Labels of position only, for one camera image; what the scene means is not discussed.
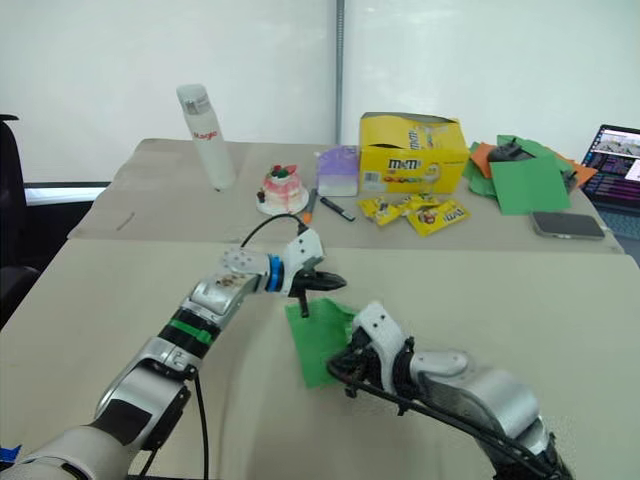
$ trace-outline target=black marker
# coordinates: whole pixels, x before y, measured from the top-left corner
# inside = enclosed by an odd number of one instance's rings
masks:
[[[334,212],[336,212],[338,215],[340,215],[342,218],[345,218],[347,220],[349,220],[350,222],[353,222],[356,217],[354,217],[353,215],[347,213],[344,211],[344,208],[339,207],[338,205],[336,205],[335,203],[333,203],[331,200],[329,200],[327,197],[320,197],[320,202],[324,203],[327,207],[329,207],[331,210],[333,210]]]

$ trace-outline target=white backdrop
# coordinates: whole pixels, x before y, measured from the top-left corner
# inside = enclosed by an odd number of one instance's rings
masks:
[[[333,138],[331,0],[0,0],[0,112],[25,181],[110,180],[145,137],[189,138],[202,83],[228,140]]]
[[[458,117],[582,160],[597,128],[640,128],[638,0],[347,0],[342,141],[365,111]]]

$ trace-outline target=robotic arm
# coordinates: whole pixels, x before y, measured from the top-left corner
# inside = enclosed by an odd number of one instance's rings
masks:
[[[308,316],[306,290],[346,285],[338,275],[314,269],[324,258],[317,233],[299,233],[282,257],[244,248],[227,251],[218,271],[195,286],[160,334],[109,385],[94,421],[31,453],[3,472],[3,480],[125,478],[140,450],[156,451],[169,437],[191,396],[185,382],[195,378],[247,295],[267,291],[296,297]]]
[[[497,480],[573,478],[526,385],[464,352],[413,347],[413,338],[373,302],[356,316],[351,343],[328,369],[352,398],[364,390],[396,403],[399,415],[414,410],[472,435]]]

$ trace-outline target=table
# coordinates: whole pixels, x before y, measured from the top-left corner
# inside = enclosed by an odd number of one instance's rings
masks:
[[[29,451],[87,423],[109,381],[226,247],[68,241],[0,335],[3,446]],[[378,299],[419,347],[461,348],[530,384],[576,478],[640,476],[640,270],[630,257],[326,253],[323,269],[349,281],[336,300]],[[491,478],[474,442],[448,427],[397,418],[392,406],[365,394],[350,400],[337,386],[305,389],[284,318],[291,301],[248,298],[205,358],[212,478]],[[195,401],[152,472],[201,474]]]
[[[239,242],[266,218],[255,207],[255,192],[273,164],[298,164],[306,185],[314,184],[315,152],[326,145],[283,145],[228,142],[238,166],[238,181],[225,192],[208,183],[190,141],[147,139],[140,143],[113,183],[97,198],[71,238]],[[374,197],[362,193],[359,198]],[[461,179],[454,197],[472,213],[471,218],[437,234],[422,238],[399,219],[384,228],[362,216],[356,198],[335,202],[356,214],[349,223],[319,202],[312,226],[325,245],[358,248],[439,250],[557,251],[623,253],[611,233],[604,241],[560,240],[536,235],[527,216],[503,216],[495,200],[471,193]],[[596,217],[581,191],[571,194],[573,213]],[[261,239],[284,242],[295,227],[289,222],[270,225]]]

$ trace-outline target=yellow box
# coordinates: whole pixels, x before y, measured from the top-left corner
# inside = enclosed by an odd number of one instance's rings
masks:
[[[453,193],[469,149],[456,120],[411,113],[360,119],[360,189]]]

